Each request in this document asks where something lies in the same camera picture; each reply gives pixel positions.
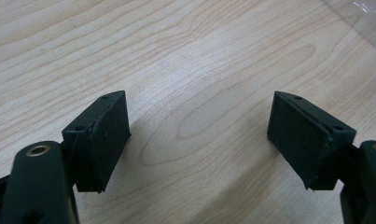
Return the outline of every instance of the wood grain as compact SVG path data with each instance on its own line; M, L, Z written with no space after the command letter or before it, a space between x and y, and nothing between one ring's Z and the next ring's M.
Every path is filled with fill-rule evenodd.
M376 139L376 49L322 1L0 1L0 177L118 90L132 139L82 223L342 223L267 140L274 91Z

